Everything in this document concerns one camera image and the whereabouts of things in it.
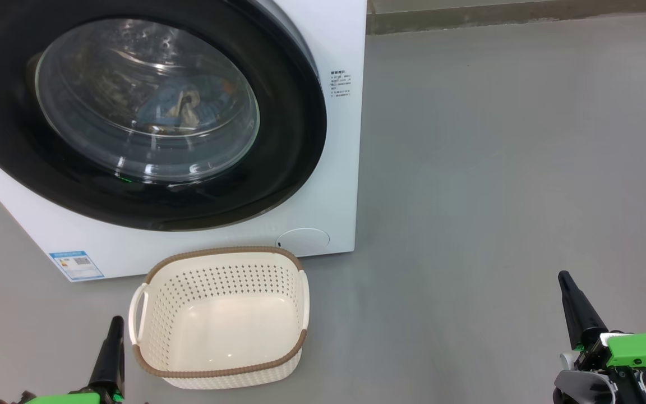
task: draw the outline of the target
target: wall baseboard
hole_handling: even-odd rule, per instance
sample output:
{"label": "wall baseboard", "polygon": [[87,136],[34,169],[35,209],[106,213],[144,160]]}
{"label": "wall baseboard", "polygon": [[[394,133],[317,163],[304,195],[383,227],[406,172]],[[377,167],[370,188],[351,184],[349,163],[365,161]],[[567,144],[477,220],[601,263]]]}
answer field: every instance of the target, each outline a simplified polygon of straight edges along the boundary
{"label": "wall baseboard", "polygon": [[414,33],[466,26],[582,20],[597,16],[641,13],[646,13],[646,0],[546,0],[440,10],[369,13],[366,33]]}

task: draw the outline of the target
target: white plastic basket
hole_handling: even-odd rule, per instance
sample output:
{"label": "white plastic basket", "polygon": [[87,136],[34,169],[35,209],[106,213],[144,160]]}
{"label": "white plastic basket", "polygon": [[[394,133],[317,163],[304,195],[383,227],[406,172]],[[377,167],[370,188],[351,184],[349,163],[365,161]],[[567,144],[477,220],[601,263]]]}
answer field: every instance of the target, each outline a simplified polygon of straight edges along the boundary
{"label": "white plastic basket", "polygon": [[196,251],[151,270],[131,300],[128,332],[139,365],[174,386],[243,388],[295,370],[309,311],[308,279],[288,251]]}

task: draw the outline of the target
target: washing machine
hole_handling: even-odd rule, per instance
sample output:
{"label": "washing machine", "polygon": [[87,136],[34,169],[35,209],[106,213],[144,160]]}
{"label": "washing machine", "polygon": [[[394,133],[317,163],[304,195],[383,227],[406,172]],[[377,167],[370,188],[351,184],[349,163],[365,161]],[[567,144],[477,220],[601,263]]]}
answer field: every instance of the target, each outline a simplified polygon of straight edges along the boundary
{"label": "washing machine", "polygon": [[364,0],[0,0],[0,202],[70,281],[352,251],[365,23]]}

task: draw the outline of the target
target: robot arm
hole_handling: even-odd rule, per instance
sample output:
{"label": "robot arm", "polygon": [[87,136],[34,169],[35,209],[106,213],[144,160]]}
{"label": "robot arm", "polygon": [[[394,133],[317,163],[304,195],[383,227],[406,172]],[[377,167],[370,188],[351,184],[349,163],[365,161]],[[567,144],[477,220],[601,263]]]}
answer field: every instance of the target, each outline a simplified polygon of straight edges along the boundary
{"label": "robot arm", "polygon": [[574,351],[561,355],[554,403],[646,404],[646,333],[608,332],[572,276],[558,280]]}
{"label": "robot arm", "polygon": [[37,397],[28,391],[13,404],[116,404],[123,402],[123,319],[111,319],[89,384],[62,396]]}

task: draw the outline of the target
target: basket handle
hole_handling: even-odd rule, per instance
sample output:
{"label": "basket handle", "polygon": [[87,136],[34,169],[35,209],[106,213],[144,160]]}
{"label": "basket handle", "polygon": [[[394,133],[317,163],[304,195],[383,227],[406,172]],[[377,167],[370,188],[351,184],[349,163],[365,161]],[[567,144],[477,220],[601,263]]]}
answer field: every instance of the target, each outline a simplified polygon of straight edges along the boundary
{"label": "basket handle", "polygon": [[310,291],[308,290],[308,276],[302,270],[298,271],[298,274],[301,276],[301,282],[303,284],[303,329],[308,329],[308,320],[311,315],[311,296]]}
{"label": "basket handle", "polygon": [[[131,305],[128,307],[128,337],[131,338],[131,343],[133,345],[139,344],[139,336],[144,332],[144,319],[146,319],[146,305],[149,302],[149,294],[146,293],[146,288],[149,286],[148,283],[144,282],[136,289],[136,292],[133,293],[133,299],[131,299]],[[139,332],[136,332],[136,318],[138,317],[139,311],[139,301],[141,300],[141,295],[144,295],[144,308],[141,310],[141,324],[139,325]]]}

